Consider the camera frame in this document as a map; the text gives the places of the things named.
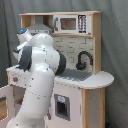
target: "sink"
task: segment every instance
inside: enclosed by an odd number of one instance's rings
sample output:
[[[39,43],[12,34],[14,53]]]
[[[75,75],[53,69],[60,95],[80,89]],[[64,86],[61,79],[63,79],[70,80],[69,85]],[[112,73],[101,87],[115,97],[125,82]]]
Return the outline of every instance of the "sink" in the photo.
[[[60,77],[63,79],[73,80],[73,81],[84,81],[88,77],[92,75],[91,72],[88,71],[80,71],[75,69],[65,69],[65,71],[56,77]]]

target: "floor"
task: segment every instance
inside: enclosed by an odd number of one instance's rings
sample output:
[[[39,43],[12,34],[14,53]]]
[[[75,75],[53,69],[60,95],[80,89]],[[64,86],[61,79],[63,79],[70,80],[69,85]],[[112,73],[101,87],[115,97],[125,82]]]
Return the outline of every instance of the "floor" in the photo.
[[[7,117],[6,101],[0,102],[0,120]]]

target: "oven door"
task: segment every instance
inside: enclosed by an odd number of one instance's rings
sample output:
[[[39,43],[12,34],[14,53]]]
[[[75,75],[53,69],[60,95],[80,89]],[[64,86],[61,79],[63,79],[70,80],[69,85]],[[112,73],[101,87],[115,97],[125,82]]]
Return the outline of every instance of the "oven door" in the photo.
[[[54,33],[79,33],[78,15],[55,15]]]

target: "black faucet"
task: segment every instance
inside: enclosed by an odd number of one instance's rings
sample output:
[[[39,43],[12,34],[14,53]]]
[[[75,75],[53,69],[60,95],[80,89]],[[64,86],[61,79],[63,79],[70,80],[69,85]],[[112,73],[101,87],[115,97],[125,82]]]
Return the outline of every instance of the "black faucet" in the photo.
[[[89,57],[89,59],[90,59],[90,65],[93,65],[93,58],[92,58],[92,56],[90,55],[90,53],[88,53],[87,51],[82,51],[82,52],[80,52],[79,55],[78,55],[78,63],[76,64],[77,70],[83,70],[83,69],[86,68],[86,62],[85,62],[84,64],[81,63],[81,56],[82,56],[83,54],[86,54],[86,55]]]

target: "wooden toy kitchen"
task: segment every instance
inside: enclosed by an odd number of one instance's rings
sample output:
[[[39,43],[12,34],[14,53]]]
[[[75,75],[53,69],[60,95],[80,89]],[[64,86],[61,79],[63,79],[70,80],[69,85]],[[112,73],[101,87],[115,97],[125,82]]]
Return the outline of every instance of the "wooden toy kitchen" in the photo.
[[[28,28],[32,35],[50,34],[54,48],[67,60],[64,73],[55,77],[45,128],[105,128],[105,87],[112,84],[114,77],[101,71],[101,12],[26,13],[20,17],[21,28]],[[8,113],[6,122],[20,109],[19,101],[26,88],[13,81],[13,69],[7,72],[8,84],[12,90],[17,88],[11,98],[15,111]]]

